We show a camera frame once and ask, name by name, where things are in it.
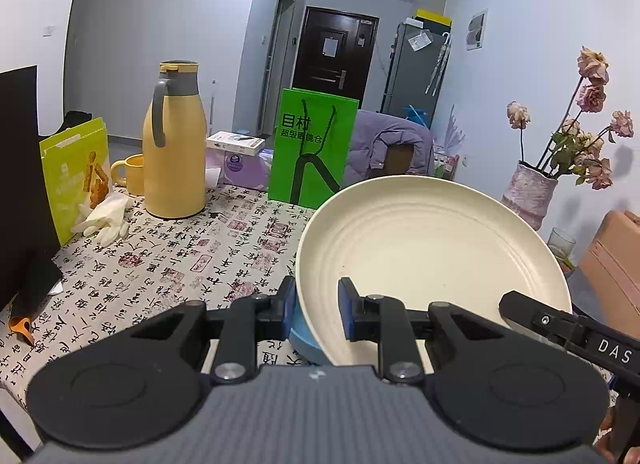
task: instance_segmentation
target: white plate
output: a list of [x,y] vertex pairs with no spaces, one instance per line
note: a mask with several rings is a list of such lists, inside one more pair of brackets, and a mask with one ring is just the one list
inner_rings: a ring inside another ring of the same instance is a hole
[[[533,229],[492,198],[431,177],[380,177],[340,191],[298,246],[298,297],[321,349],[334,365],[375,365],[374,343],[344,338],[342,276],[361,296],[393,296],[423,310],[449,301],[502,325],[498,303],[510,290],[571,312],[562,271]],[[432,371],[424,342],[418,347]]]

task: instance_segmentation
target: table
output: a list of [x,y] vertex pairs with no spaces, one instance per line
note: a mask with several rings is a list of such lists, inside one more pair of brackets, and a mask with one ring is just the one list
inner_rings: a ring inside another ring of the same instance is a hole
[[[47,362],[112,335],[184,301],[226,308],[242,296],[275,293],[294,274],[298,242],[313,209],[267,200],[267,193],[219,186],[203,212],[164,221],[136,197],[126,212],[127,238],[101,247],[76,237],[54,258],[64,292],[33,316],[34,347],[9,331],[0,313],[0,381],[23,408],[29,381]],[[300,365],[288,341],[263,341],[261,364]]]

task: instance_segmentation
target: dried flower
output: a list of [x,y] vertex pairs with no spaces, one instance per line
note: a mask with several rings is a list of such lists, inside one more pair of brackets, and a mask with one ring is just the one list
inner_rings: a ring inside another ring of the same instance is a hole
[[562,123],[562,133],[568,133],[569,135],[578,135],[580,133],[580,123],[577,119],[568,119]]
[[593,158],[600,157],[600,150],[602,150],[602,147],[604,146],[604,140],[602,137],[598,137],[590,131],[581,131],[575,138],[575,141],[578,143],[580,148],[584,150],[582,153],[592,155]]
[[631,120],[631,112],[614,111],[609,129],[619,137],[633,137],[634,123]]
[[606,189],[613,184],[611,180],[611,164],[609,159],[602,159],[595,166],[587,166],[587,184],[593,189]]
[[603,86],[609,82],[608,66],[606,57],[601,53],[582,47],[578,57],[578,72],[583,78],[589,78],[591,84]]
[[576,102],[582,111],[598,113],[602,111],[606,98],[607,94],[604,93],[604,87],[587,84],[580,89]]
[[596,160],[596,158],[591,153],[583,151],[582,153],[578,153],[578,155],[575,156],[574,164],[576,166],[588,166],[589,164],[593,163],[594,160]]
[[513,129],[525,129],[531,121],[527,107],[516,101],[507,105],[507,117]]

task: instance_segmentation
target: yellow mug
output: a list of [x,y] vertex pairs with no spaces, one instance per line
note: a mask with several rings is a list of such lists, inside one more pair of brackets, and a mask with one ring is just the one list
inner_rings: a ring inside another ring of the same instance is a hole
[[[132,155],[125,160],[115,161],[111,165],[111,179],[120,185],[126,186],[127,191],[131,195],[141,196],[145,194],[145,174],[144,174],[144,159],[142,154]],[[121,178],[118,175],[118,168],[124,166],[125,177]]]

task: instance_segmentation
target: brown door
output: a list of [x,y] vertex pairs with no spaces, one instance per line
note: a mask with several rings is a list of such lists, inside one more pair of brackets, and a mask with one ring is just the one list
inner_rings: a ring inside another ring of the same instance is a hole
[[293,87],[362,105],[378,18],[307,7]]

